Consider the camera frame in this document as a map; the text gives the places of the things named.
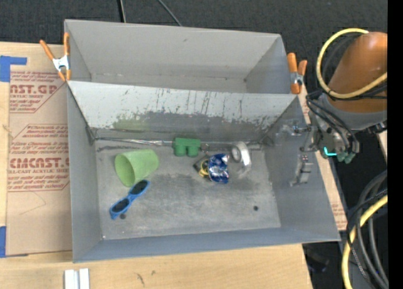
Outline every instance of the wooden table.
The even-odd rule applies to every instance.
[[[50,46],[56,57],[61,45]],[[39,56],[39,44],[2,43],[0,55],[35,54],[31,62],[50,62]],[[0,83],[0,226],[6,221],[6,167],[9,133],[9,84]],[[300,100],[304,105],[303,89]],[[346,218],[329,161],[317,154],[336,223]],[[0,259],[1,288],[63,288],[67,269],[89,268],[91,289],[109,288],[312,288],[302,245],[284,245],[232,251],[178,254],[88,263],[72,263],[71,251],[30,254]]]

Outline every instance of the yellow cable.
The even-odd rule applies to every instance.
[[[388,202],[388,195],[382,197],[379,201],[377,201],[374,205],[372,205],[368,210],[360,218],[360,226],[363,226],[365,222],[377,211],[379,208],[384,206]],[[356,227],[354,226],[349,234],[349,238],[351,243],[354,242],[356,237]],[[348,242],[343,250],[343,258],[341,260],[341,275],[343,277],[343,282],[346,289],[353,289],[349,280],[349,273],[348,273],[348,258],[350,255],[350,245]]]
[[[335,98],[339,98],[339,99],[350,99],[350,98],[354,98],[355,96],[359,96],[369,90],[371,90],[372,88],[374,88],[375,86],[377,86],[378,84],[380,84],[381,82],[385,81],[387,79],[387,75],[388,72],[383,73],[380,77],[378,77],[376,80],[372,81],[370,84],[364,86],[363,88],[354,91],[354,92],[350,92],[350,93],[337,93],[335,91],[332,91],[329,86],[326,85],[326,83],[324,82],[323,78],[322,78],[322,72],[321,72],[321,65],[322,65],[322,58],[323,55],[326,51],[326,49],[328,48],[328,46],[337,38],[340,37],[341,35],[344,35],[346,33],[362,33],[362,34],[367,34],[369,33],[368,30],[362,30],[361,28],[347,28],[345,30],[341,30],[339,32],[337,32],[336,34],[334,34],[331,38],[329,38],[326,43],[323,45],[319,56],[317,58],[317,63],[316,63],[316,76],[317,79],[319,81],[319,84],[322,86],[322,89],[328,93],[331,96],[334,96]]]

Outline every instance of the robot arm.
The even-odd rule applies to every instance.
[[[351,32],[361,35],[346,49],[327,85],[321,73],[324,52]],[[316,71],[322,89],[307,96],[311,126],[302,148],[349,163],[360,151],[356,132],[387,129],[387,34],[356,28],[336,33],[323,46]]]

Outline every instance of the green block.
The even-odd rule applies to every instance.
[[[186,153],[189,157],[196,157],[200,149],[199,139],[175,138],[173,142],[174,154],[178,157]]]

